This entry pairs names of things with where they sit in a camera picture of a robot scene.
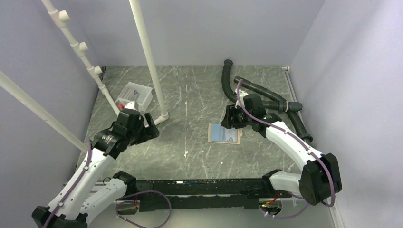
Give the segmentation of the thin credit card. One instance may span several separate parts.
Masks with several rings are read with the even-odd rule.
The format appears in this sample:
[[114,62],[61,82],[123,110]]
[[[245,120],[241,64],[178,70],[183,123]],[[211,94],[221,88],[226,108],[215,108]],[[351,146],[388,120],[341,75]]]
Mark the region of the thin credit card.
[[237,129],[223,129],[220,139],[222,142],[237,142],[238,141],[238,130]]

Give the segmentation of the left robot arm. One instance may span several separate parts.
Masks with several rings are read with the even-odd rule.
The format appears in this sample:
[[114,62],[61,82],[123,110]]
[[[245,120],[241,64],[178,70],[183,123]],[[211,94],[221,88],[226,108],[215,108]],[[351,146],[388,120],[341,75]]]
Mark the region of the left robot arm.
[[97,193],[92,188],[104,171],[129,146],[159,136],[150,113],[125,108],[111,126],[99,131],[89,142],[84,160],[63,190],[47,205],[38,206],[32,218],[39,228],[86,228],[113,201],[129,200],[138,192],[136,178],[116,173]]

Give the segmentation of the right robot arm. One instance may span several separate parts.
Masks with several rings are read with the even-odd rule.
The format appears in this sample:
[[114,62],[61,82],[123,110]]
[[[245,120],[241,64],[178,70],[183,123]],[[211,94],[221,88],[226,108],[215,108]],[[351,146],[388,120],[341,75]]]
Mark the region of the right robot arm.
[[334,205],[336,194],[342,190],[336,156],[324,154],[304,142],[278,115],[267,113],[258,95],[241,95],[235,104],[226,106],[221,126],[226,129],[251,126],[283,150],[300,169],[300,174],[282,170],[267,173],[262,178],[264,195],[274,197],[279,191],[287,191],[298,194],[313,206]]

